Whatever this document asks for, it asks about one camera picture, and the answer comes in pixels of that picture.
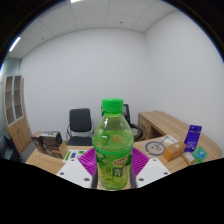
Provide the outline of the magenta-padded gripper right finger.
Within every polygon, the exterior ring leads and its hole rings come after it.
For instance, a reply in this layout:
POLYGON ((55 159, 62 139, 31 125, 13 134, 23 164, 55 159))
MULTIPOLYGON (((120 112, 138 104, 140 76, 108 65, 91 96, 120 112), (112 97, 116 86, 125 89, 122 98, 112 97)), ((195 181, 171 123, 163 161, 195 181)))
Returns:
POLYGON ((158 158, 149 158, 137 148, 132 149, 130 163, 131 188, 141 188, 170 175, 170 171, 158 158))

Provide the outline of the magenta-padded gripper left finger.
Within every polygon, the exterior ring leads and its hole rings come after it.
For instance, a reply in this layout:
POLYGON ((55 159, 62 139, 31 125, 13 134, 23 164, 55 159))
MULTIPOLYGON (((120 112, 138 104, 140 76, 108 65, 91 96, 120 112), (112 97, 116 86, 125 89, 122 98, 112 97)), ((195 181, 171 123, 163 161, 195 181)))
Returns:
POLYGON ((58 171, 57 176, 84 188, 97 188, 98 168, 94 148, 69 150, 63 162, 64 166, 58 171))

